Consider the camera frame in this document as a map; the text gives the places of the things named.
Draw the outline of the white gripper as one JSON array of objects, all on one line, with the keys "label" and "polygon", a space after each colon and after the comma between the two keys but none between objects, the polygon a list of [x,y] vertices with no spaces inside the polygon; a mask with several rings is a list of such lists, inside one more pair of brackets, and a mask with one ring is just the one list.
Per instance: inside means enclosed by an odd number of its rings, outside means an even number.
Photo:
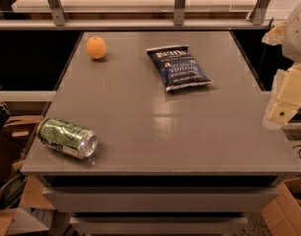
[{"label": "white gripper", "polygon": [[[282,43],[282,53],[294,62],[301,62],[301,2],[286,22],[281,22],[262,38],[262,43],[275,46]],[[272,82],[271,99],[263,124],[274,130],[285,126],[301,108],[301,63],[286,71],[278,69]]]}]

